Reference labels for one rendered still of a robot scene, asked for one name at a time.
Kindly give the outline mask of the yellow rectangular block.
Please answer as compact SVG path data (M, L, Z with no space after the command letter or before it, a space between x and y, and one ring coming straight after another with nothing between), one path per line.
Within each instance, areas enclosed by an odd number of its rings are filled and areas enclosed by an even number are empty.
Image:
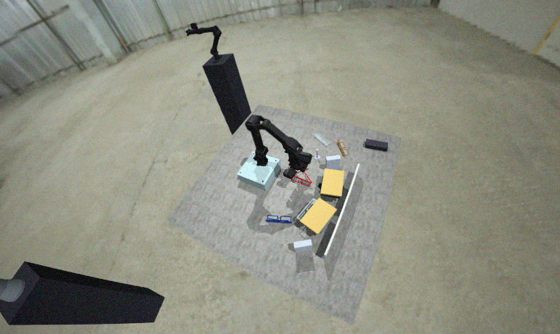
M336 211L337 208L318 198L309 210L306 209L300 222L319 235L329 225Z

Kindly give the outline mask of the blue glasses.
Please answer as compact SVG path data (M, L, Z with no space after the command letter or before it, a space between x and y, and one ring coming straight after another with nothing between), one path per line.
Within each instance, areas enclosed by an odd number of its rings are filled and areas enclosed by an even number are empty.
M282 223L282 224L292 223L291 216L281 216L280 220L278 220L278 216L268 215L267 220L265 221L273 222L273 223Z

